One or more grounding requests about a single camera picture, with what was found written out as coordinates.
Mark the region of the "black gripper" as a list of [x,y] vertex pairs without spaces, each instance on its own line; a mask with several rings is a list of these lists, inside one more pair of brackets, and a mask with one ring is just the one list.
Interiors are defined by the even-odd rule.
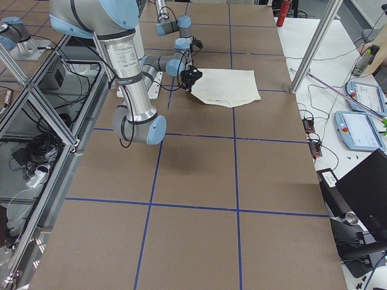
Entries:
[[188,70],[185,70],[181,73],[180,88],[187,92],[192,92],[193,85],[197,80],[202,78],[202,76],[203,73],[198,68],[191,66]]

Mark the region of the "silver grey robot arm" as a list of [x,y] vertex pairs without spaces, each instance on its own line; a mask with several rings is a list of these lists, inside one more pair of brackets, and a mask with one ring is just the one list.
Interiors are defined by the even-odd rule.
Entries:
[[174,13],[173,9],[167,6],[166,1],[154,1],[155,11],[157,15],[156,32],[159,36],[166,36],[172,33],[179,33],[180,38],[188,41],[190,48],[194,44],[192,35],[191,18],[183,14],[179,17]]
[[171,20],[164,1],[156,1],[159,36],[179,32],[174,52],[166,56],[138,56],[136,41],[140,10],[137,1],[50,1],[51,26],[58,32],[83,39],[96,38],[103,47],[99,56],[107,63],[123,93],[117,106],[114,132],[129,143],[156,145],[163,140],[167,123],[151,105],[149,89],[159,72],[179,77],[180,87],[191,91],[202,77],[192,60],[192,46],[203,44],[192,35],[191,18]]

